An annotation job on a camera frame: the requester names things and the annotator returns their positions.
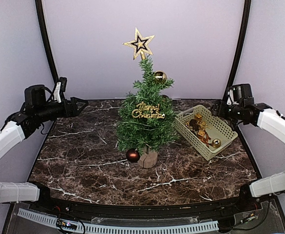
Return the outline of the beige plastic basket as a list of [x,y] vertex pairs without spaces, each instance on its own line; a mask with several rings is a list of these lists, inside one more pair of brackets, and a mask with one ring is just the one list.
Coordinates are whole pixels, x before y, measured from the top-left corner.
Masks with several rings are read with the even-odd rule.
[[205,160],[219,154],[238,136],[203,105],[179,113],[175,118],[175,128]]

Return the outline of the gold Merry Christmas sign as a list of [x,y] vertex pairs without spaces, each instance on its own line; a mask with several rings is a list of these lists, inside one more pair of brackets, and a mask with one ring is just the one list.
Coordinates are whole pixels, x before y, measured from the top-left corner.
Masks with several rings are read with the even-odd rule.
[[165,114],[160,113],[160,104],[156,106],[147,105],[144,102],[137,104],[136,109],[132,111],[133,118],[165,118]]

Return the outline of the small green christmas tree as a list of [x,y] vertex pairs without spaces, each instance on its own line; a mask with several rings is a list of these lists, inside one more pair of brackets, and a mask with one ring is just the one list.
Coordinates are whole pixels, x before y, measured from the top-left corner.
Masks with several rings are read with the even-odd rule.
[[159,149],[178,139],[172,100],[161,93],[174,81],[157,78],[150,57],[141,60],[139,66],[143,77],[134,82],[137,92],[128,93],[118,111],[116,135],[120,151],[138,152],[138,164],[151,168],[157,163]]

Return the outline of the gold star tree topper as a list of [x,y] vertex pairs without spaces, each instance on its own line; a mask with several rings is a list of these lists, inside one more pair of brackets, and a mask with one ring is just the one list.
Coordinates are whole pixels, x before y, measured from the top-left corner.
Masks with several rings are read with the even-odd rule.
[[124,42],[123,45],[133,48],[133,60],[135,60],[138,56],[141,56],[141,59],[145,59],[145,54],[153,55],[153,52],[149,47],[149,43],[154,37],[155,35],[143,37],[136,27],[134,40]]

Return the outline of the brown ribbon bow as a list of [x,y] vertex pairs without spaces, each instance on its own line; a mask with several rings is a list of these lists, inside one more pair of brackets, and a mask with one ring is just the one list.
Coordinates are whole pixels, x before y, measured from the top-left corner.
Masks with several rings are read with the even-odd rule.
[[211,138],[206,132],[207,124],[204,121],[197,122],[195,119],[191,119],[189,124],[198,139],[209,147],[209,140],[211,140]]

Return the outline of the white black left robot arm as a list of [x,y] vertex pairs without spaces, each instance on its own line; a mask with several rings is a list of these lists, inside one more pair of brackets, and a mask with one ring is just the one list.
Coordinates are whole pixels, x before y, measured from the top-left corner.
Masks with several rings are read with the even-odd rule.
[[[65,89],[65,78],[60,79],[53,91],[44,85],[25,89],[25,102],[20,111],[11,114],[0,129],[0,159],[45,122],[59,117],[76,117],[82,112],[88,101],[76,97],[66,99]],[[38,182],[0,182],[0,204],[20,201],[36,202],[45,213],[55,209],[50,189]]]

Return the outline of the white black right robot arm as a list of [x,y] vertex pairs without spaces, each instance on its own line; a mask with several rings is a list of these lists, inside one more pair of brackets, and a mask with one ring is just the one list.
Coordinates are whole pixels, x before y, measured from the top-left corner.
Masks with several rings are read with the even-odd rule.
[[[255,103],[250,84],[233,85],[226,90],[223,100],[217,100],[212,115],[231,123],[252,124],[265,130],[285,144],[285,117],[265,103]],[[241,189],[235,200],[237,210],[244,212],[254,203],[254,197],[285,192],[285,171],[258,179]]]

